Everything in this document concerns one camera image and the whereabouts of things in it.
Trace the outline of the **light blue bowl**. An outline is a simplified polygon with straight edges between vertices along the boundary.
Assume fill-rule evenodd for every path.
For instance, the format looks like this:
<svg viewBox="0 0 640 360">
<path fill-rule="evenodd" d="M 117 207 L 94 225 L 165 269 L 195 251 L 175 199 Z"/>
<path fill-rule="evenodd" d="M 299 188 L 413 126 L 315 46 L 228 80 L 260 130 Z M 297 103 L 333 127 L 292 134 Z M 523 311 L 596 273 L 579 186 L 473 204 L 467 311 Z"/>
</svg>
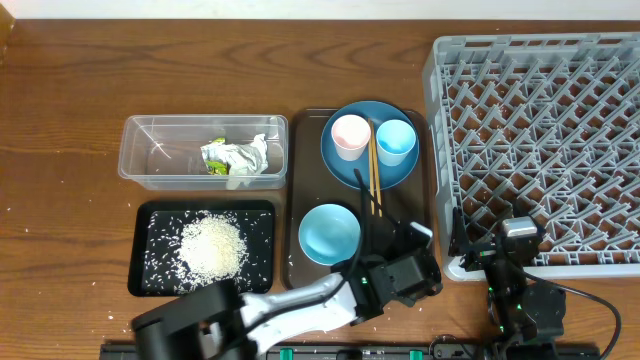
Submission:
<svg viewBox="0 0 640 360">
<path fill-rule="evenodd" d="M 303 253 L 314 263 L 333 266 L 350 259 L 360 242 L 356 216 L 337 204 L 314 207 L 303 217 L 298 240 Z"/>
</svg>

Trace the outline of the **light blue cup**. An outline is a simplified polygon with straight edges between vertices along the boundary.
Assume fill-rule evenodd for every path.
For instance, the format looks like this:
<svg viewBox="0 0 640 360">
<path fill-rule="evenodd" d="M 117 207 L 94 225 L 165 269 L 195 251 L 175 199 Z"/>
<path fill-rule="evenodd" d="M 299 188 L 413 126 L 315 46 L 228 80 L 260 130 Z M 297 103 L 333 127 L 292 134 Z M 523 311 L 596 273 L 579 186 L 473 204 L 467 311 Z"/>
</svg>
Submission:
<svg viewBox="0 0 640 360">
<path fill-rule="evenodd" d="M 412 151 L 417 142 L 414 127 L 406 121 L 392 119 L 376 130 L 378 159 L 385 166 L 398 166 Z"/>
</svg>

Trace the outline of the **white tissue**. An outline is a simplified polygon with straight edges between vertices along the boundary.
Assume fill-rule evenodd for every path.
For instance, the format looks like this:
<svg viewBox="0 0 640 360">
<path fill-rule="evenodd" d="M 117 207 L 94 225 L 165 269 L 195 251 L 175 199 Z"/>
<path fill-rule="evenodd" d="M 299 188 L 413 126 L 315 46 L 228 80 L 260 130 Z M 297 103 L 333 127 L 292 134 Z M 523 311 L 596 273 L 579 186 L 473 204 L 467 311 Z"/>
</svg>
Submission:
<svg viewBox="0 0 640 360">
<path fill-rule="evenodd" d="M 231 176 L 250 176 L 263 173 L 269 166 L 267 142 L 264 134 L 258 134 L 249 144 L 229 145 L 226 160 Z"/>
</svg>

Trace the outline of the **green white wrapper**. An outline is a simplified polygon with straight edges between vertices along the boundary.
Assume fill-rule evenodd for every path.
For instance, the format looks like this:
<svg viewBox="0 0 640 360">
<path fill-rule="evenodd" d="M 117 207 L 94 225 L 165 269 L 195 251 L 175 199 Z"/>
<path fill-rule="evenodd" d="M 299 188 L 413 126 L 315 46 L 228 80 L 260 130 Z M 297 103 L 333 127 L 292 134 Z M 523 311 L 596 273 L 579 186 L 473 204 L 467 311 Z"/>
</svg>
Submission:
<svg viewBox="0 0 640 360">
<path fill-rule="evenodd" d="M 225 145 L 226 139 L 219 137 L 200 147 L 203 161 L 210 175 L 227 175 L 229 165 L 216 154 L 216 148 Z"/>
</svg>

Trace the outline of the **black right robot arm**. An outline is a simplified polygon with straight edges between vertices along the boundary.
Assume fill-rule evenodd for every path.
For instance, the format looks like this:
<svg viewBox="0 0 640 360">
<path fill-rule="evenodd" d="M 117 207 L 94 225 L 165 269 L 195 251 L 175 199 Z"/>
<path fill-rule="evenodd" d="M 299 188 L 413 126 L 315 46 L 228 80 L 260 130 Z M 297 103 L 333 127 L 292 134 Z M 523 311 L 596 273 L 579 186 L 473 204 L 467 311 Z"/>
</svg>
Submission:
<svg viewBox="0 0 640 360">
<path fill-rule="evenodd" d="M 501 335 L 488 344 L 486 359 L 559 359 L 555 339 L 564 334 L 566 293 L 542 281 L 533 282 L 524 265 L 539 254 L 545 230 L 531 216 L 517 211 L 483 232 L 466 225 L 463 212 L 453 210 L 451 257 L 461 258 L 467 272 L 484 273 L 489 289 L 488 311 Z"/>
</svg>

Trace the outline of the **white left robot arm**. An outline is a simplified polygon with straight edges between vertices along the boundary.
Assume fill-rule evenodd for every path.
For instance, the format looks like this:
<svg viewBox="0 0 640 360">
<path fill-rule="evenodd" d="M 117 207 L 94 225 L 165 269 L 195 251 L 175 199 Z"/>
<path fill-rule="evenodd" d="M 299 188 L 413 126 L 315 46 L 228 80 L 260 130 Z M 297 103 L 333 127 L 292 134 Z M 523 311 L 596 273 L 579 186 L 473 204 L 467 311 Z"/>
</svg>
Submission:
<svg viewBox="0 0 640 360">
<path fill-rule="evenodd" d="M 132 321 L 136 353 L 141 359 L 256 359 L 289 338 L 378 317 L 390 302 L 412 307 L 437 295 L 442 277 L 432 230 L 411 222 L 398 225 L 397 235 L 404 250 L 393 259 L 356 254 L 343 271 L 305 287 L 240 294 L 223 281 L 150 310 Z"/>
</svg>

